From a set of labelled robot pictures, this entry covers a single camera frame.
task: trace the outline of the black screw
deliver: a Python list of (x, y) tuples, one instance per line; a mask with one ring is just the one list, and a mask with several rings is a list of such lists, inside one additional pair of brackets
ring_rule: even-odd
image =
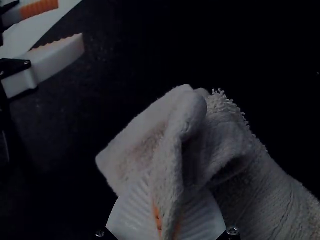
[(228, 235), (237, 236), (237, 235), (239, 235), (239, 229), (235, 226), (232, 226), (226, 230), (226, 233)]
[(98, 230), (98, 231), (96, 231), (95, 236), (97, 238), (103, 238), (105, 236), (105, 231)]

